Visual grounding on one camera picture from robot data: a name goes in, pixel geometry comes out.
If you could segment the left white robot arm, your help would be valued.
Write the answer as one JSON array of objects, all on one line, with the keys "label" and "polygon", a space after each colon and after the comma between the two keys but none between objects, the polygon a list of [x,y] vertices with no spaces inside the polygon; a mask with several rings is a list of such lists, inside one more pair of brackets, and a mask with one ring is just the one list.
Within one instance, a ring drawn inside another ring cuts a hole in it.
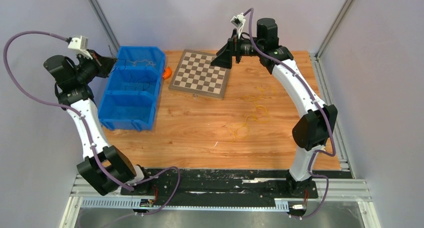
[{"label": "left white robot arm", "polygon": [[115,57],[88,48],[88,39],[66,39],[78,63],[63,55],[44,62],[55,80],[58,105],[75,123],[83,160],[79,174],[101,195],[121,187],[141,195],[153,181],[105,136],[111,131],[146,131],[154,126],[166,56],[158,47],[123,46]]}]

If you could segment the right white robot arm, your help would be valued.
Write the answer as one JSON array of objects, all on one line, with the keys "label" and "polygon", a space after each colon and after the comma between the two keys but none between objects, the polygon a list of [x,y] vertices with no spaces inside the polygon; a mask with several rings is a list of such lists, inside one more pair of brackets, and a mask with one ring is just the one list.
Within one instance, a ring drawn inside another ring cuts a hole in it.
[{"label": "right white robot arm", "polygon": [[258,56],[260,63],[284,87],[293,101],[299,121],[292,129],[292,136],[297,145],[294,161],[289,169],[289,180],[285,189],[291,196],[299,196],[306,189],[305,182],[314,175],[312,167],[319,153],[335,156],[326,151],[327,142],[334,143],[333,131],[338,115],[335,105],[327,105],[315,93],[301,74],[293,55],[288,48],[279,44],[278,27],[274,19],[262,18],[256,23],[256,36],[249,34],[249,39],[242,39],[246,22],[243,14],[234,16],[231,23],[233,32],[232,56],[239,63],[242,56]]}]

